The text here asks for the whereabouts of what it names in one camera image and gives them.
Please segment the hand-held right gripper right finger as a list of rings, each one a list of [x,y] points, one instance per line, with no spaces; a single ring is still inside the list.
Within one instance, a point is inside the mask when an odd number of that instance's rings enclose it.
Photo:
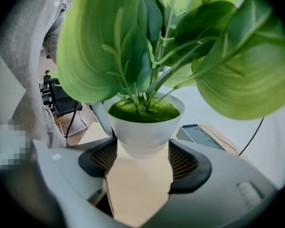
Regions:
[[[168,159],[168,201],[142,228],[243,228],[278,192],[251,164],[226,151],[170,139]]]

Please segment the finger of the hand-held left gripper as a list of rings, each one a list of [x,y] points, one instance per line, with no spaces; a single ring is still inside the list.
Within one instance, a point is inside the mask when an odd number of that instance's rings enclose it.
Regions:
[[[114,131],[109,122],[103,103],[91,104],[91,110],[94,112],[97,121],[100,123],[105,133],[110,137],[114,137]]]

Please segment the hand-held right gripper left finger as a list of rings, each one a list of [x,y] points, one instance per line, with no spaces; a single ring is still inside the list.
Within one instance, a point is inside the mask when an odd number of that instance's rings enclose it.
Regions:
[[[71,187],[85,200],[101,200],[106,196],[106,176],[117,158],[117,138],[55,149],[40,141],[34,144],[45,179]]]

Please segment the green plant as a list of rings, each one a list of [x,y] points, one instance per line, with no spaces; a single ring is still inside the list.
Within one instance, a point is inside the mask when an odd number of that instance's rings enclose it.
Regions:
[[[74,0],[59,36],[61,87],[101,104],[136,158],[169,141],[197,87],[222,116],[253,120],[285,105],[285,26],[267,0]]]

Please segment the flat wooden box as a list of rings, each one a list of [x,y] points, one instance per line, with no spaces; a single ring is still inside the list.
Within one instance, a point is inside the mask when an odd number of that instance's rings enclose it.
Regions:
[[[216,128],[211,125],[199,124],[198,126],[212,137],[225,151],[236,155],[240,154],[240,149]]]

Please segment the black box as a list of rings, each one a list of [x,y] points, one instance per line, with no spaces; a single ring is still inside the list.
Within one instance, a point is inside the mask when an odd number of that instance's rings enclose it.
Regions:
[[[197,143],[225,151],[225,149],[216,140],[214,140],[197,124],[188,124],[181,126],[176,134],[176,138],[179,140]]]

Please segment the person's grey shirt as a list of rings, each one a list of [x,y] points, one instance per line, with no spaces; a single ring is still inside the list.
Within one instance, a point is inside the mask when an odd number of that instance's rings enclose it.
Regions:
[[[67,0],[16,0],[0,27],[0,55],[26,90],[13,116],[29,137],[48,148],[66,147],[38,86],[40,52],[53,62],[65,21]]]

